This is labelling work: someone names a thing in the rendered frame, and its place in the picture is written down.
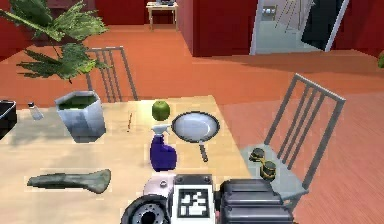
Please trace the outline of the house plant in grey pot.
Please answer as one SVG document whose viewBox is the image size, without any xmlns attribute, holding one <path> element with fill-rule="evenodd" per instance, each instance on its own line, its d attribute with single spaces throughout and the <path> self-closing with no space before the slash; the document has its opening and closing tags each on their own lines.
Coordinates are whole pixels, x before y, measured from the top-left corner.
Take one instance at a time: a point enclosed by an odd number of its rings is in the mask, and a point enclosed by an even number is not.
<svg viewBox="0 0 384 224">
<path fill-rule="evenodd" d="M 18 25 L 24 25 L 38 38 L 45 35 L 50 43 L 58 43 L 55 55 L 27 49 L 28 61 L 18 64 L 22 75 L 28 78 L 58 76 L 68 82 L 79 75 L 87 75 L 94 69 L 107 65 L 89 55 L 83 41 L 103 34 L 107 27 L 94 10 L 87 10 L 78 1 L 54 17 L 47 0 L 9 0 L 9 11 L 0 9 L 0 16 Z M 101 99 L 93 90 L 70 92 L 55 100 L 59 117 L 73 140 L 77 143 L 94 142 L 105 132 Z"/>
</svg>

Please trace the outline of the pale pink round vase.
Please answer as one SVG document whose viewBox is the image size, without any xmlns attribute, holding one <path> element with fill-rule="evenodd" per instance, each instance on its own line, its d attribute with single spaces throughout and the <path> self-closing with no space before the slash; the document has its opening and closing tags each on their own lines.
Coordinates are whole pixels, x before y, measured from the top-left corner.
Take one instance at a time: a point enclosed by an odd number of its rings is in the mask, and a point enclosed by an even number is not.
<svg viewBox="0 0 384 224">
<path fill-rule="evenodd" d="M 156 194 L 168 197 L 173 189 L 175 175 L 171 173 L 157 173 L 144 185 L 143 194 Z"/>
</svg>

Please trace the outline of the blue spray bottle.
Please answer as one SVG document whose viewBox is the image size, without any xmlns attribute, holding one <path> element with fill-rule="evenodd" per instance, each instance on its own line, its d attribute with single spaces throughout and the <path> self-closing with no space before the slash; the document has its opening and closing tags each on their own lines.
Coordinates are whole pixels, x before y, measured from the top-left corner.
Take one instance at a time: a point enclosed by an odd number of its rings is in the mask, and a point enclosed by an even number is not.
<svg viewBox="0 0 384 224">
<path fill-rule="evenodd" d="M 169 171 L 176 168 L 176 150 L 167 145 L 164 141 L 164 132 L 167 132 L 169 124 L 154 125 L 151 130 L 154 132 L 150 146 L 150 162 L 154 171 Z"/>
</svg>

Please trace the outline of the black frying pan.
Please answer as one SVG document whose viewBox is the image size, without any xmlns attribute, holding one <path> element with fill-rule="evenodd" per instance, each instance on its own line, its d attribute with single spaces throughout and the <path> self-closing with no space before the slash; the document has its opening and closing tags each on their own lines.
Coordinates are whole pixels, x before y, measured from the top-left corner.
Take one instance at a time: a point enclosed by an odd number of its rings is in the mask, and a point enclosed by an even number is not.
<svg viewBox="0 0 384 224">
<path fill-rule="evenodd" d="M 220 122 L 215 116 L 203 111 L 184 112 L 173 119 L 171 128 L 179 139 L 198 144 L 202 160 L 208 161 L 204 143 L 220 130 Z"/>
</svg>

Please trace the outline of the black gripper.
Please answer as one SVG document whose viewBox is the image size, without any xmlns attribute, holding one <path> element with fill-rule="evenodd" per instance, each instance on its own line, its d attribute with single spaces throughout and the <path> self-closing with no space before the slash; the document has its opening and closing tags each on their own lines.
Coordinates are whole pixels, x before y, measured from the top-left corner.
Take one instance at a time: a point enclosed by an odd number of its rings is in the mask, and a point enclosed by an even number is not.
<svg viewBox="0 0 384 224">
<path fill-rule="evenodd" d="M 161 195 L 143 195 L 124 211 L 120 224 L 170 224 L 167 198 Z"/>
</svg>

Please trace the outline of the small pale wooden table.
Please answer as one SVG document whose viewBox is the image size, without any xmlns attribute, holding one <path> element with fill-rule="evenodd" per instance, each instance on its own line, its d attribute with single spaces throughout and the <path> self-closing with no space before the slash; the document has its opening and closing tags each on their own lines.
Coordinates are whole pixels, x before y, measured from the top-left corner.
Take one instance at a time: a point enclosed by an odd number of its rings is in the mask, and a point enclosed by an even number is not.
<svg viewBox="0 0 384 224">
<path fill-rule="evenodd" d="M 175 25 L 175 30 L 178 31 L 178 4 L 174 0 L 166 1 L 162 3 L 161 0 L 156 2 L 148 2 L 146 4 L 146 9 L 148 11 L 149 17 L 149 28 L 151 31 L 154 30 L 153 23 L 153 12 L 154 11 L 171 11 L 173 15 L 173 24 Z"/>
</svg>

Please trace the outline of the grey metal chair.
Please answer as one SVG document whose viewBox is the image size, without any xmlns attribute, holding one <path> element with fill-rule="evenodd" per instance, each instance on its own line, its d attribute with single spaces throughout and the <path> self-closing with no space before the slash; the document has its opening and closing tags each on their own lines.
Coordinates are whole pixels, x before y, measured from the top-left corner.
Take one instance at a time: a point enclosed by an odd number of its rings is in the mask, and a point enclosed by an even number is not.
<svg viewBox="0 0 384 224">
<path fill-rule="evenodd" d="M 300 101 L 293 118 L 290 121 L 290 126 L 286 132 L 286 136 L 283 139 L 280 149 L 278 152 L 275 152 L 273 147 L 270 145 L 272 137 L 282 120 L 293 90 L 299 82 L 304 84 L 304 91 L 300 97 Z M 292 168 L 299 152 L 301 151 L 303 143 L 308 136 L 309 130 L 311 129 L 312 124 L 326 98 L 332 99 L 335 102 L 335 107 L 323 132 L 319 145 L 313 155 L 310 166 L 306 171 L 304 180 L 301 181 L 292 171 Z M 250 160 L 250 155 L 255 148 L 262 149 L 264 151 L 265 158 L 276 164 L 277 175 L 275 180 L 272 182 L 272 187 L 282 196 L 285 205 L 291 210 L 294 210 L 302 196 L 309 193 L 309 186 L 316 174 L 317 168 L 324 155 L 325 149 L 328 146 L 329 140 L 345 102 L 345 98 L 300 74 L 295 74 L 264 141 L 261 144 L 247 146 L 240 150 L 240 155 L 242 156 L 249 173 L 253 177 L 260 175 L 261 168 L 260 163 Z"/>
<path fill-rule="evenodd" d="M 89 48 L 87 53 L 93 54 L 99 62 L 104 64 L 104 67 L 100 68 L 99 72 L 101 74 L 101 79 L 108 103 L 123 102 L 121 85 L 118 81 L 118 72 L 116 68 L 116 62 L 114 60 L 115 53 L 121 57 L 122 64 L 124 66 L 124 74 L 127 77 L 133 99 L 135 101 L 139 100 L 123 46 Z"/>
</svg>

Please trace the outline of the black box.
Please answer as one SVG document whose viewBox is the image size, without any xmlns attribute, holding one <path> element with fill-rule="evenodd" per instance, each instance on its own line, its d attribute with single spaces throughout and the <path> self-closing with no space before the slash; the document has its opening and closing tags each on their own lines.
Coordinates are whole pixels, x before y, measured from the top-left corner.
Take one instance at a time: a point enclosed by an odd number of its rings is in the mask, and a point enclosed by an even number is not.
<svg viewBox="0 0 384 224">
<path fill-rule="evenodd" d="M 10 100 L 0 100 L 0 140 L 17 123 L 16 102 Z"/>
</svg>

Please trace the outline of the black room door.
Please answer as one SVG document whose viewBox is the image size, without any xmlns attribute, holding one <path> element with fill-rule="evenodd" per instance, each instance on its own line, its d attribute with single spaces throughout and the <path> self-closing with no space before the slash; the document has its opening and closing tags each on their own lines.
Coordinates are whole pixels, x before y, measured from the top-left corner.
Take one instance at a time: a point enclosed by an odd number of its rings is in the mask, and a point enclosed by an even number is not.
<svg viewBox="0 0 384 224">
<path fill-rule="evenodd" d="M 301 41 L 328 52 L 350 0 L 311 0 Z"/>
</svg>

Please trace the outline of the grey green long vase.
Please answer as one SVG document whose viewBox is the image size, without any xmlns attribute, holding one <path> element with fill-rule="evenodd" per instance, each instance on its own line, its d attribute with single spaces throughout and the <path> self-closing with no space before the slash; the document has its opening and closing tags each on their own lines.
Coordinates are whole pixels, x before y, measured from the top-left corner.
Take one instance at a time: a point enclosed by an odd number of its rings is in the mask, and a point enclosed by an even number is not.
<svg viewBox="0 0 384 224">
<path fill-rule="evenodd" d="M 44 189 L 85 189 L 95 194 L 105 192 L 110 184 L 112 172 L 103 169 L 91 173 L 51 173 L 30 177 L 27 185 Z"/>
</svg>

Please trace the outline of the glass salt shaker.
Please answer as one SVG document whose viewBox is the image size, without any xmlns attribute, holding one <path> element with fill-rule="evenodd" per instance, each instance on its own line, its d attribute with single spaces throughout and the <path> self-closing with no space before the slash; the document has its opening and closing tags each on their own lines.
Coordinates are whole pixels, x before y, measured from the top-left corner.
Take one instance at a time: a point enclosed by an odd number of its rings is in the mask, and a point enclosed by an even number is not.
<svg viewBox="0 0 384 224">
<path fill-rule="evenodd" d="M 34 120 L 41 120 L 44 118 L 43 114 L 39 110 L 39 108 L 35 105 L 34 102 L 29 102 L 28 107 L 31 113 L 31 116 Z"/>
</svg>

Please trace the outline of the green apple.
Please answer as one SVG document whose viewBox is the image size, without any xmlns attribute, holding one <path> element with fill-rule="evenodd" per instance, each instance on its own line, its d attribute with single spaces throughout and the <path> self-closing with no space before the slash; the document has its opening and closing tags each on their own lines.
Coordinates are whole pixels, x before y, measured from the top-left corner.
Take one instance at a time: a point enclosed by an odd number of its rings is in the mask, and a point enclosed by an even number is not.
<svg viewBox="0 0 384 224">
<path fill-rule="evenodd" d="M 170 116 L 170 106 L 166 101 L 156 101 L 152 105 L 152 117 L 157 121 L 164 121 Z"/>
</svg>

